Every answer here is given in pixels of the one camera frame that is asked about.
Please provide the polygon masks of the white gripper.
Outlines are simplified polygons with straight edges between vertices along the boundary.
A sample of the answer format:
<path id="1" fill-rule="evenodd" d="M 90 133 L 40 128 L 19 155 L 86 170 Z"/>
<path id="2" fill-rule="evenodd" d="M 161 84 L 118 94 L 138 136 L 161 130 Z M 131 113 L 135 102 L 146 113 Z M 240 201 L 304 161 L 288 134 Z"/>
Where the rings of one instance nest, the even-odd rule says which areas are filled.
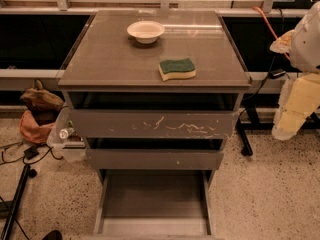
<path id="1" fill-rule="evenodd" d="M 278 140 L 289 140 L 297 134 L 306 119 L 320 106 L 320 2 L 315 3 L 296 25 L 277 38 L 270 50 L 290 52 L 291 65 L 304 74 L 286 80 L 275 112 L 272 135 Z"/>

